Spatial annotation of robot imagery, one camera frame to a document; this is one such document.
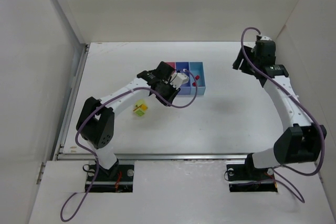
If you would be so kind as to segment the green yellow lego assembly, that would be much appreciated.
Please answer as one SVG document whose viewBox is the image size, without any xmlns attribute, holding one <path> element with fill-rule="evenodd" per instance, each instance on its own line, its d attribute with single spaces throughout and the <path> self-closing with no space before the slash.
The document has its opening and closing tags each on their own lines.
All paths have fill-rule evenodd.
<svg viewBox="0 0 336 224">
<path fill-rule="evenodd" d="M 141 117 L 145 115 L 147 110 L 148 110 L 148 106 L 146 104 L 146 101 L 144 99 L 141 99 L 135 103 L 134 108 L 133 108 L 133 113 L 136 116 Z"/>
</svg>

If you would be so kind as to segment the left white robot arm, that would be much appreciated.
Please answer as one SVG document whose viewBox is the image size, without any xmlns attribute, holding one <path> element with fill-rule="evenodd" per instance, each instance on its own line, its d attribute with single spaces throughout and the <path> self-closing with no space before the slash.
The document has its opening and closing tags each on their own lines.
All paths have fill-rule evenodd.
<svg viewBox="0 0 336 224">
<path fill-rule="evenodd" d="M 160 62 L 154 70 L 144 70 L 125 87 L 101 99 L 89 97 L 81 110 L 76 130 L 96 154 L 99 168 L 112 177 L 117 173 L 119 160 L 116 158 L 112 138 L 114 121 L 124 110 L 137 101 L 152 94 L 165 106 L 170 106 L 189 81 L 188 75 L 174 70 L 168 63 Z"/>
</svg>

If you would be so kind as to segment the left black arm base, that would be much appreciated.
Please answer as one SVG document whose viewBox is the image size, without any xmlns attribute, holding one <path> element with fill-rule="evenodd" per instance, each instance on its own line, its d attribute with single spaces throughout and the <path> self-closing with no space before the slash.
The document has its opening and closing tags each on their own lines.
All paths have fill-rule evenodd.
<svg viewBox="0 0 336 224">
<path fill-rule="evenodd" d="M 112 177 L 109 177 L 102 168 L 99 169 L 96 180 L 93 182 L 90 193 L 132 193 L 134 179 L 134 163 L 122 162 L 118 165 Z"/>
</svg>

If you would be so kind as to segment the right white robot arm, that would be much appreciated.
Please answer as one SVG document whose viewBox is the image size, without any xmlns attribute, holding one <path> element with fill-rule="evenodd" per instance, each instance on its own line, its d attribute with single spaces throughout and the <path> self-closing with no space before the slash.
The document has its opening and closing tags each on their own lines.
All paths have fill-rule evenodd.
<svg viewBox="0 0 336 224">
<path fill-rule="evenodd" d="M 265 169 L 294 163 L 315 162 L 327 131 L 313 122 L 299 105 L 284 65 L 276 64 L 276 44 L 257 36 L 254 47 L 240 49 L 233 69 L 252 75 L 270 96 L 282 123 L 283 133 L 272 148 L 251 153 L 246 158 L 250 169 Z"/>
</svg>

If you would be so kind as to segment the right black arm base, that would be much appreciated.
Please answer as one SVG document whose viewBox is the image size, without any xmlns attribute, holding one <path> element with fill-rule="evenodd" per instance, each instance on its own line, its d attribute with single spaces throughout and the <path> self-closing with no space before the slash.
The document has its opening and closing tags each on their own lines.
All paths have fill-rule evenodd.
<svg viewBox="0 0 336 224">
<path fill-rule="evenodd" d="M 271 168 L 250 169 L 245 164 L 229 163 L 225 175 L 231 193 L 278 192 Z"/>
</svg>

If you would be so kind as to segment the pink container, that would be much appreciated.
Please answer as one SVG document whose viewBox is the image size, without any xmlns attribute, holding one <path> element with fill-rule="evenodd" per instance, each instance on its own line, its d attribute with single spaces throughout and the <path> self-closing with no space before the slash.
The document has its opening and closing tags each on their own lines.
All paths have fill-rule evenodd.
<svg viewBox="0 0 336 224">
<path fill-rule="evenodd" d="M 173 69 L 176 69 L 176 63 L 175 62 L 166 62 L 169 66 L 171 66 Z"/>
</svg>

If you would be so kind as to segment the dark blue container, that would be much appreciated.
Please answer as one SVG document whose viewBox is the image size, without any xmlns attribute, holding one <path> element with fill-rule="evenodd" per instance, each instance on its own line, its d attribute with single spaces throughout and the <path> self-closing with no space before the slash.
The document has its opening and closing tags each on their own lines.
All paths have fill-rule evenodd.
<svg viewBox="0 0 336 224">
<path fill-rule="evenodd" d="M 188 62 L 176 62 L 175 69 L 179 70 L 181 74 L 180 77 L 184 77 L 183 84 L 180 86 L 179 95 L 190 95 L 191 94 L 191 81 L 190 81 L 190 74 L 188 72 L 184 72 L 183 70 L 189 70 L 189 63 Z"/>
</svg>

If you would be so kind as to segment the light blue container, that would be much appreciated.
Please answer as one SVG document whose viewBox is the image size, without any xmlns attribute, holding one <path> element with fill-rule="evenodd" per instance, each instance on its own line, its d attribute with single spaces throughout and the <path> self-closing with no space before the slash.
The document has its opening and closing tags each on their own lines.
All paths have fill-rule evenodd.
<svg viewBox="0 0 336 224">
<path fill-rule="evenodd" d="M 195 94 L 196 91 L 196 85 L 198 87 L 197 89 L 197 95 L 204 95 L 206 90 L 206 84 L 205 84 L 205 75 L 204 75 L 204 68 L 202 62 L 189 62 L 190 72 L 194 75 L 196 78 L 196 84 L 194 79 L 190 78 L 190 84 L 191 84 L 191 95 Z"/>
</svg>

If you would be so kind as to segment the aluminium rail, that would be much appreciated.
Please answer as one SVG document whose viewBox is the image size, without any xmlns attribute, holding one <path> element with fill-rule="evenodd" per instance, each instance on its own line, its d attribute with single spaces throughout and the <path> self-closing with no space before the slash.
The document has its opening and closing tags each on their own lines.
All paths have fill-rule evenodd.
<svg viewBox="0 0 336 224">
<path fill-rule="evenodd" d="M 116 154 L 119 160 L 223 160 L 223 159 L 245 159 L 247 154 Z M 58 161 L 71 160 L 93 160 L 91 154 L 59 154 Z"/>
</svg>

